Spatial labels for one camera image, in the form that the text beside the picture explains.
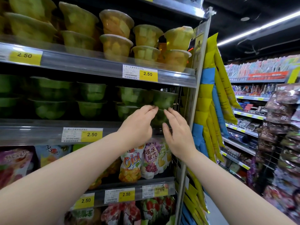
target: person's left arm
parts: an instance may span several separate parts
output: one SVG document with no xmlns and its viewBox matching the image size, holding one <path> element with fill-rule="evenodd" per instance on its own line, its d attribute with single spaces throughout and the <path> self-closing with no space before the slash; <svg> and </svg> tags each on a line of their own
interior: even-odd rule
<svg viewBox="0 0 300 225">
<path fill-rule="evenodd" d="M 158 108 L 143 106 L 109 134 L 0 190 L 1 224 L 53 224 L 116 158 L 147 142 Z"/>
</svg>

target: person's right arm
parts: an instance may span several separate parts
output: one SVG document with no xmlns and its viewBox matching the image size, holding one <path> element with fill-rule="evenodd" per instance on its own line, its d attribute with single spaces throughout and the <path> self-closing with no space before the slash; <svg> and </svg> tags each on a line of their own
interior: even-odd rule
<svg viewBox="0 0 300 225">
<path fill-rule="evenodd" d="M 172 153 L 192 170 L 230 225 L 295 225 L 285 214 L 197 151 L 190 127 L 178 112 L 169 108 L 165 114 L 172 134 L 165 123 L 163 133 Z"/>
</svg>

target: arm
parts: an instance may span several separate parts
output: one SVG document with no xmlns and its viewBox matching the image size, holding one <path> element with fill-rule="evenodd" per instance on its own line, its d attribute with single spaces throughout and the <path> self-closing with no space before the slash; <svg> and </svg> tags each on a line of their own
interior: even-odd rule
<svg viewBox="0 0 300 225">
<path fill-rule="evenodd" d="M 144 106 L 115 133 L 48 164 L 0 190 L 1 224 L 53 224 L 116 159 L 152 136 L 158 108 Z"/>
<path fill-rule="evenodd" d="M 190 127 L 176 111 L 165 110 L 173 134 L 163 124 L 163 133 L 172 153 L 192 170 L 231 225 L 294 225 L 280 212 L 241 181 L 196 150 Z"/>
</svg>

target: ceiling light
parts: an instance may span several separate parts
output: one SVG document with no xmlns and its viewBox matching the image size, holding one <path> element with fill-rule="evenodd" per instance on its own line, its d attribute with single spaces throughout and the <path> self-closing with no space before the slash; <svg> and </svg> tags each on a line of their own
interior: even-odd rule
<svg viewBox="0 0 300 225">
<path fill-rule="evenodd" d="M 250 18 L 249 18 L 249 17 L 243 17 L 243 18 L 241 19 L 241 21 L 247 21 L 247 20 L 250 20 Z"/>
<path fill-rule="evenodd" d="M 224 44 L 226 44 L 226 43 L 232 42 L 232 41 L 237 40 L 237 39 L 239 39 L 239 38 L 242 38 L 242 37 L 245 37 L 245 36 L 247 36 L 247 35 L 253 34 L 253 33 L 255 33 L 255 32 L 259 31 L 259 30 L 262 30 L 262 29 L 265 29 L 265 28 L 274 26 L 274 25 L 276 25 L 276 24 L 279 24 L 279 23 L 281 23 L 281 22 L 284 22 L 284 21 L 286 21 L 286 20 L 289 20 L 289 19 L 292 19 L 292 18 L 295 18 L 295 17 L 298 17 L 298 16 L 300 16 L 300 11 L 295 12 L 295 13 L 290 14 L 290 15 L 287 15 L 287 16 L 285 16 L 285 17 L 279 18 L 278 20 L 272 21 L 272 22 L 267 23 L 267 24 L 265 24 L 265 25 L 263 25 L 263 26 L 261 26 L 261 27 L 257 27 L 257 28 L 255 28 L 255 29 L 253 29 L 253 30 L 247 31 L 247 32 L 245 32 L 245 33 L 243 33 L 243 34 L 237 35 L 237 36 L 232 37 L 232 38 L 230 38 L 230 39 L 224 40 L 224 41 L 218 43 L 218 46 L 224 45 Z"/>
</svg>

